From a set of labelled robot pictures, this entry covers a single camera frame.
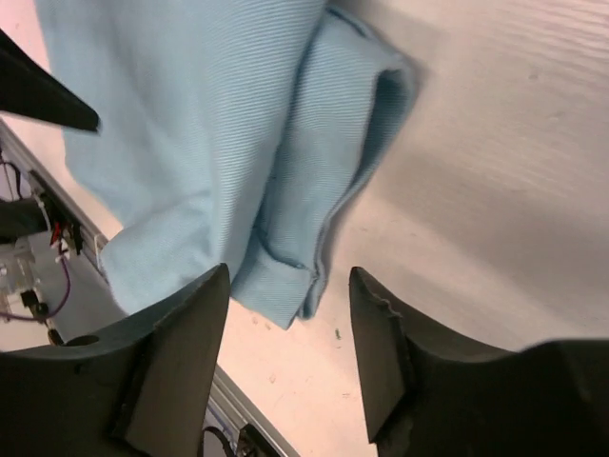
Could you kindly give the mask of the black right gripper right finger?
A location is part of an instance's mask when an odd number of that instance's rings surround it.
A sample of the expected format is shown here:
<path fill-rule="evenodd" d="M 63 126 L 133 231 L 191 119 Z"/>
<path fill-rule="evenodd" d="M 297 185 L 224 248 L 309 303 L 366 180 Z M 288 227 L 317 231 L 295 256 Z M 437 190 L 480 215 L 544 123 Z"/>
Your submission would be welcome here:
<path fill-rule="evenodd" d="M 439 323 L 364 268 L 349 276 L 367 435 L 382 456 L 604 456 L 608 343 L 518 351 Z"/>

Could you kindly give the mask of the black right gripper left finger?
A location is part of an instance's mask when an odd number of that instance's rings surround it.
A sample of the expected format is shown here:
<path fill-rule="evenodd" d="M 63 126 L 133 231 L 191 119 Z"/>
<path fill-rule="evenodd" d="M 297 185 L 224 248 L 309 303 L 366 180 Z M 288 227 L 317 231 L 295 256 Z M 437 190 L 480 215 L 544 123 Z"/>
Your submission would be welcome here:
<path fill-rule="evenodd" d="M 5 456 L 195 456 L 226 322 L 229 274 L 62 346 L 1 356 Z"/>

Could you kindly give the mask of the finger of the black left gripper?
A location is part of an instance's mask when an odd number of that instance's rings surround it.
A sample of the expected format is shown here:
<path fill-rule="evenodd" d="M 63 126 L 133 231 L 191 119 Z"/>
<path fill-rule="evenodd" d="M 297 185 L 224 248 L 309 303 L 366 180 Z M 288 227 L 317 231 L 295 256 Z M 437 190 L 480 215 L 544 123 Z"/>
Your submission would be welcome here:
<path fill-rule="evenodd" d="M 34 62 L 1 31 L 1 111 L 97 132 L 97 112 Z"/>

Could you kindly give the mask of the light blue trousers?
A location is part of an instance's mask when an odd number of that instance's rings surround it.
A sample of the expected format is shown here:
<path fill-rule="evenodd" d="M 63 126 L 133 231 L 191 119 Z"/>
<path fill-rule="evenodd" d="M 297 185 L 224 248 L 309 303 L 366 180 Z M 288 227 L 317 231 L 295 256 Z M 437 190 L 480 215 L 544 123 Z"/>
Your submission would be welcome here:
<path fill-rule="evenodd" d="M 40 1 L 52 73 L 101 118 L 64 134 L 120 221 L 102 249 L 126 313 L 217 264 L 281 328 L 312 317 L 326 237 L 415 99 L 404 55 L 325 1 Z"/>

